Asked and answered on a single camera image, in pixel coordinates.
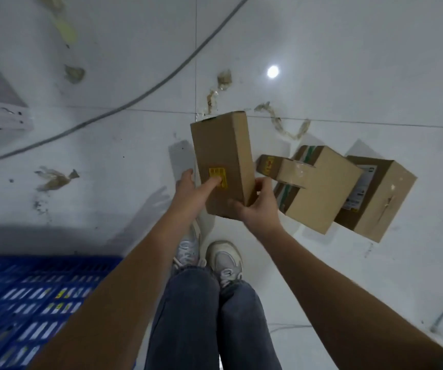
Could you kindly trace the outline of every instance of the forearm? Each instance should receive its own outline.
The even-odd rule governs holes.
[[[169,210],[30,365],[130,370],[189,218]]]
[[[283,229],[259,240],[340,370],[438,368],[442,347]]]

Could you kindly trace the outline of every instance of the white sneaker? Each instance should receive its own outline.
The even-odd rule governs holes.
[[[197,265],[206,266],[206,260],[199,259],[199,247],[201,245],[201,230],[197,220],[191,224],[188,233],[184,235],[177,246],[177,253],[174,257],[174,268]]]
[[[211,243],[206,250],[206,260],[222,288],[242,279],[242,257],[231,242],[220,240]]]

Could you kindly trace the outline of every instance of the jeans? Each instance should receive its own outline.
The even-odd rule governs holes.
[[[153,320],[146,370],[281,369],[261,301],[243,280],[220,288],[208,268],[168,281]]]

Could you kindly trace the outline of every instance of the cardboard box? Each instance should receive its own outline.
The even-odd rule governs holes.
[[[327,146],[304,145],[293,157],[311,165],[304,187],[278,184],[280,211],[325,234],[358,181],[362,170]]]
[[[363,170],[335,222],[380,242],[417,177],[396,161],[348,156]]]
[[[201,183],[210,176],[220,175],[223,179],[208,198],[206,211],[236,219],[228,199],[248,206],[257,198],[245,112],[235,111],[192,123],[191,133]]]
[[[314,166],[285,157],[263,154],[259,157],[256,171],[281,183],[305,187]]]

